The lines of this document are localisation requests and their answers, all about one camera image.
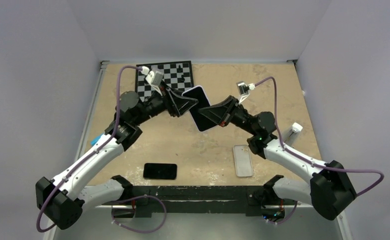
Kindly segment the phone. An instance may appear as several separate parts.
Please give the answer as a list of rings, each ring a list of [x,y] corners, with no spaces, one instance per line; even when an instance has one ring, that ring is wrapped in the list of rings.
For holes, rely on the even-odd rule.
[[[145,163],[143,178],[149,180],[175,180],[178,166],[175,163]]]
[[[196,85],[182,93],[183,97],[198,100],[198,103],[193,106],[189,112],[199,132],[205,132],[217,126],[216,123],[199,113],[199,109],[210,107],[210,101],[201,85]]]

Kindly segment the white phone case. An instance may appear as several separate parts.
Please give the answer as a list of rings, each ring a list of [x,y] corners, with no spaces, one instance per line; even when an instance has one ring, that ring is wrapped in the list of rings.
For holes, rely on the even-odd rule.
[[[233,146],[232,150],[236,176],[240,178],[252,177],[254,171],[249,146],[237,144]]]

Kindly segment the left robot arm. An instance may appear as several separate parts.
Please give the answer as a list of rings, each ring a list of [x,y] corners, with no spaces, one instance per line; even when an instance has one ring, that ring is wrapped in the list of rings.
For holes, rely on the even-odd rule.
[[[139,127],[142,123],[164,111],[172,117],[181,117],[198,102],[165,85],[145,101],[141,101],[135,91],[122,93],[117,98],[113,121],[94,146],[55,177],[41,177],[36,182],[36,204],[40,210],[37,230],[40,233],[50,230],[49,227],[41,227],[43,215],[53,222],[53,226],[65,230],[76,223],[88,208],[108,202],[129,203],[133,186],[122,176],[114,176],[98,186],[87,188],[86,185],[137,141],[142,134]]]

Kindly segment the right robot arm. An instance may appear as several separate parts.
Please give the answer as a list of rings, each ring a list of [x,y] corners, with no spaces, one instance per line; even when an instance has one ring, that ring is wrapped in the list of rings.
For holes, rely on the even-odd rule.
[[[263,191],[267,202],[275,204],[281,199],[291,199],[311,205],[323,218],[334,220],[357,198],[348,170],[341,163],[310,157],[273,134],[277,126],[272,112],[251,115],[233,96],[202,107],[198,112],[220,127],[233,124],[250,133],[252,136],[247,143],[254,155],[275,162],[302,179],[274,177],[265,184]]]

